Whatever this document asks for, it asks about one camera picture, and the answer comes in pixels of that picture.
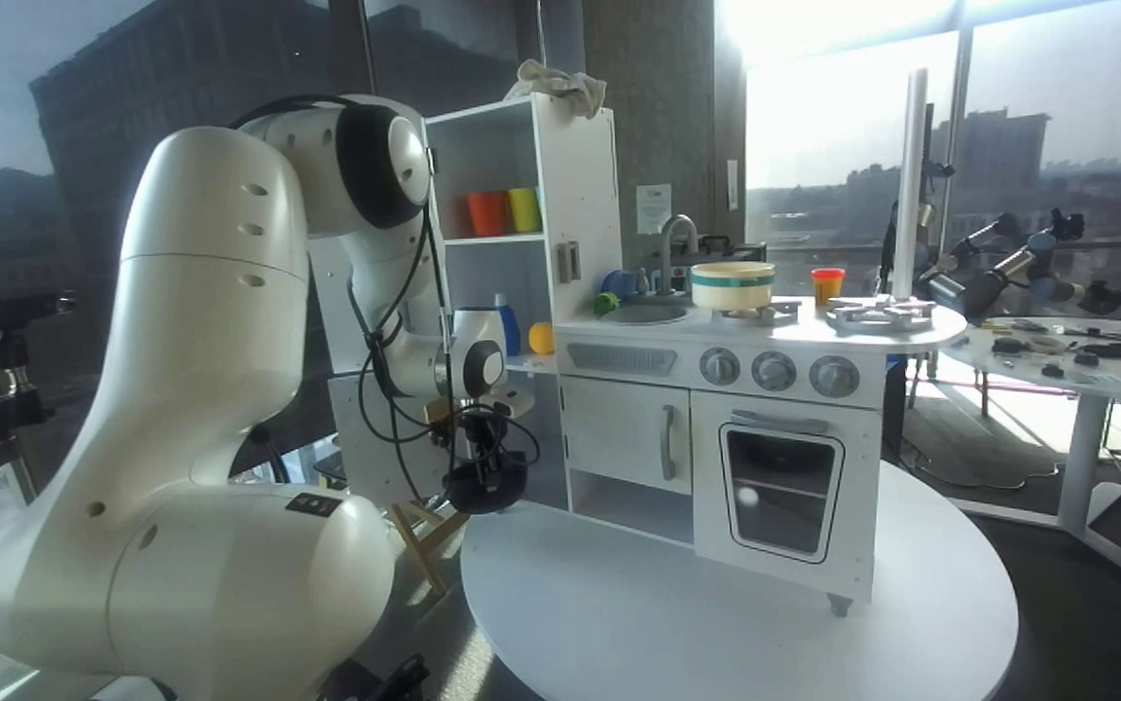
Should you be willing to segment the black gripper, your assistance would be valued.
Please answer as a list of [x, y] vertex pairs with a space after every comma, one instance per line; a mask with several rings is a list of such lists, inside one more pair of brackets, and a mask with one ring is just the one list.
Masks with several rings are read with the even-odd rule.
[[508, 411], [475, 405], [455, 417], [469, 457], [444, 477], [444, 496], [458, 516], [493, 516], [514, 507], [528, 485], [528, 457], [506, 448]]

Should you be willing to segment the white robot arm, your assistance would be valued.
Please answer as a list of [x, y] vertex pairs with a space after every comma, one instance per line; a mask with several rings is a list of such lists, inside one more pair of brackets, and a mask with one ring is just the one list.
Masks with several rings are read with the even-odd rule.
[[399, 540], [363, 496], [237, 487], [248, 430], [301, 391], [312, 267], [338, 238], [376, 382], [441, 400], [475, 457], [455, 509], [502, 509], [502, 322], [466, 313], [407, 337], [427, 252], [432, 159], [390, 98], [280, 98], [162, 135], [136, 182], [92, 405], [27, 516], [0, 531], [0, 656], [87, 697], [149, 679], [171, 701], [318, 701], [372, 636]]

